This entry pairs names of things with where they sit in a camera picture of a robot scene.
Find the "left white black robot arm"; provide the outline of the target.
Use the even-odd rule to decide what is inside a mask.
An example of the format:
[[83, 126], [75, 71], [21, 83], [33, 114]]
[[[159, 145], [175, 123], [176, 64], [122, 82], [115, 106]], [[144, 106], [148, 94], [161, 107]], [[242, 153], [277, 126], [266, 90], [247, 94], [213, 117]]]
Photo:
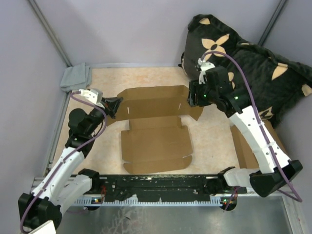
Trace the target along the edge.
[[51, 220], [58, 228], [63, 215], [84, 193], [97, 193], [101, 188], [99, 172], [83, 169], [68, 182], [73, 171], [86, 159], [95, 140], [104, 132], [108, 118], [115, 118], [123, 99], [96, 98], [95, 102], [81, 103], [92, 107], [90, 113], [81, 108], [69, 114], [69, 137], [57, 163], [31, 193], [18, 199], [20, 231], [30, 233]]

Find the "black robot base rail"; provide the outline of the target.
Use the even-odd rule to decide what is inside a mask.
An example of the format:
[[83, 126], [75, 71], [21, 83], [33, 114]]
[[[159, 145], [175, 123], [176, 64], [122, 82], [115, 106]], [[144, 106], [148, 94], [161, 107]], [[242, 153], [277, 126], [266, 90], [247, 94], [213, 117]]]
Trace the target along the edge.
[[210, 196], [230, 194], [234, 187], [221, 174], [212, 175], [101, 175], [86, 195], [103, 195], [104, 201], [124, 201], [136, 195], [139, 202], [210, 201]]

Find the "brown cardboard box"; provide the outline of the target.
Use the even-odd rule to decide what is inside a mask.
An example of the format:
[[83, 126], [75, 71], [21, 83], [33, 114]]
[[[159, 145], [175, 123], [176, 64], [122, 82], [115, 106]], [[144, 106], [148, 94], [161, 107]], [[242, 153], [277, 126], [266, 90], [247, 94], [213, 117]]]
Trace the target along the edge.
[[188, 93], [188, 87], [176, 85], [129, 88], [118, 94], [122, 101], [109, 124], [129, 121], [129, 129], [121, 131], [121, 156], [128, 173], [175, 171], [191, 164], [191, 136], [181, 116], [197, 121], [203, 109], [188, 104]]

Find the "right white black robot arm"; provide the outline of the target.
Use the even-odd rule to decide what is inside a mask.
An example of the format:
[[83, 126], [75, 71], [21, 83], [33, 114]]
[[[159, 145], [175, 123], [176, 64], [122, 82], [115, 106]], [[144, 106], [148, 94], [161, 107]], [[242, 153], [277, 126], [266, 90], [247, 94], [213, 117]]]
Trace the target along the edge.
[[249, 187], [259, 196], [267, 197], [292, 181], [303, 166], [299, 160], [291, 160], [278, 146], [254, 111], [247, 88], [234, 89], [224, 67], [197, 66], [197, 70], [198, 79], [189, 82], [189, 105], [216, 105], [245, 138], [259, 166], [257, 169], [229, 169], [217, 181], [218, 189], [228, 193], [234, 186]]

